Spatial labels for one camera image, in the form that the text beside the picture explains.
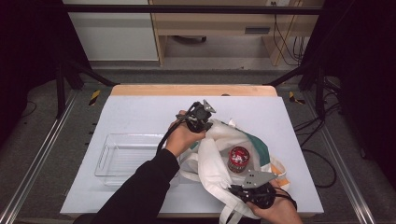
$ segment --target clear plastic container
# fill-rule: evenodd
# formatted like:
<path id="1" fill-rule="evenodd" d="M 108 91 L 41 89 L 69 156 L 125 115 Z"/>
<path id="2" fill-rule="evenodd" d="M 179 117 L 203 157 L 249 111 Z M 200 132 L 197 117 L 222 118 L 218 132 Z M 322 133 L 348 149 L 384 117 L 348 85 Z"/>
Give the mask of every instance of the clear plastic container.
<path id="1" fill-rule="evenodd" d="M 145 161 L 154 158 L 163 134 L 111 133 L 102 149 L 95 175 L 106 186 L 119 187 Z M 178 174 L 171 186 L 178 185 Z"/>

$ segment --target black sleeve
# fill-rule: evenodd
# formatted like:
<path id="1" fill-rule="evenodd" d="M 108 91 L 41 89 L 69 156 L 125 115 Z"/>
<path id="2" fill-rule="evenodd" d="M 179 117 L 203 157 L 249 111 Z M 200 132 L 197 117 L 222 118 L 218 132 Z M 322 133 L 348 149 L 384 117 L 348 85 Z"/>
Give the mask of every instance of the black sleeve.
<path id="1" fill-rule="evenodd" d="M 91 223 L 154 222 L 178 169 L 176 157 L 167 149 L 161 150 L 110 197 Z"/>

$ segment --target wall outlet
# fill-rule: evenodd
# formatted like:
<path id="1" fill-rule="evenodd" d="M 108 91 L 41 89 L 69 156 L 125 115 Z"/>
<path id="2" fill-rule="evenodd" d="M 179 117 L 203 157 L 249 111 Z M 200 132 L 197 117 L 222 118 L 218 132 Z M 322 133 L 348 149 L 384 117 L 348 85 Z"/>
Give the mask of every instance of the wall outlet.
<path id="1" fill-rule="evenodd" d="M 267 0 L 265 4 L 267 7 L 287 7 L 290 0 Z"/>

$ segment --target white bag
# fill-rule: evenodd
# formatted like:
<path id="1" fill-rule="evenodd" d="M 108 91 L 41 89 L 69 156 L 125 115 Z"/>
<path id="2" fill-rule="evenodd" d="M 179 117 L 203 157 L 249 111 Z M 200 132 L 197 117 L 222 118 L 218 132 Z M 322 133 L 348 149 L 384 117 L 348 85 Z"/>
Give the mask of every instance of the white bag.
<path id="1" fill-rule="evenodd" d="M 180 173 L 188 179 L 201 181 L 209 193 L 225 203 L 219 218 L 220 224 L 227 223 L 231 213 L 233 216 L 228 223 L 238 223 L 242 216 L 259 219 L 241 199 L 228 191 L 228 188 L 231 185 L 242 185 L 248 170 L 272 172 L 271 163 L 281 171 L 282 174 L 278 174 L 279 178 L 285 178 L 283 165 L 270 157 L 267 145 L 259 138 L 217 119 L 210 122 L 213 126 L 206 133 L 205 139 L 182 159 Z M 228 153 L 234 147 L 244 147 L 250 155 L 246 169 L 239 174 L 231 172 L 227 166 Z M 189 169 L 182 166 L 184 162 L 188 164 Z M 289 182 L 282 186 L 282 189 L 288 186 Z"/>

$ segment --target human hand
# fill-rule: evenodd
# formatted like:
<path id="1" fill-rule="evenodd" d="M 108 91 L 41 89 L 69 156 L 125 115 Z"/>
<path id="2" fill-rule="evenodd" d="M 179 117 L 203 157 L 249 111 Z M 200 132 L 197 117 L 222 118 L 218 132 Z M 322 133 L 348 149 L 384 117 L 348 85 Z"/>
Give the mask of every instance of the human hand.
<path id="1" fill-rule="evenodd" d="M 186 114 L 186 111 L 180 110 L 181 115 Z M 187 150 L 194 142 L 205 138 L 206 131 L 200 133 L 193 133 L 187 127 L 185 122 L 181 123 L 166 140 L 166 149 L 172 152 L 175 157 L 178 157 Z"/>
<path id="2" fill-rule="evenodd" d="M 275 180 L 272 180 L 270 183 L 274 188 L 279 188 L 279 185 Z M 286 195 L 285 192 L 279 189 L 276 189 L 276 193 Z M 294 205 L 291 203 L 291 201 L 285 198 L 276 197 L 274 204 L 267 209 L 261 209 L 256 204 L 250 202 L 247 202 L 247 206 L 251 209 L 254 215 L 257 217 L 262 217 L 274 224 L 303 223 L 298 216 Z"/>

